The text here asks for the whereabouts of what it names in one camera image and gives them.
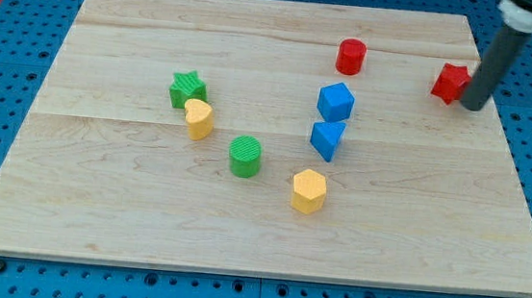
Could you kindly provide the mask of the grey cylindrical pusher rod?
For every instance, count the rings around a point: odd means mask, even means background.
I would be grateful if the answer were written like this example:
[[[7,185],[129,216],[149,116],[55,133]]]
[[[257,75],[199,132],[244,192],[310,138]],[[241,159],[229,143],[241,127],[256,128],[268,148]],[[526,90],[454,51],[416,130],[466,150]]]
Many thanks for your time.
[[[499,28],[460,98],[463,108],[472,112],[484,108],[530,38],[531,33],[520,32],[507,24]]]

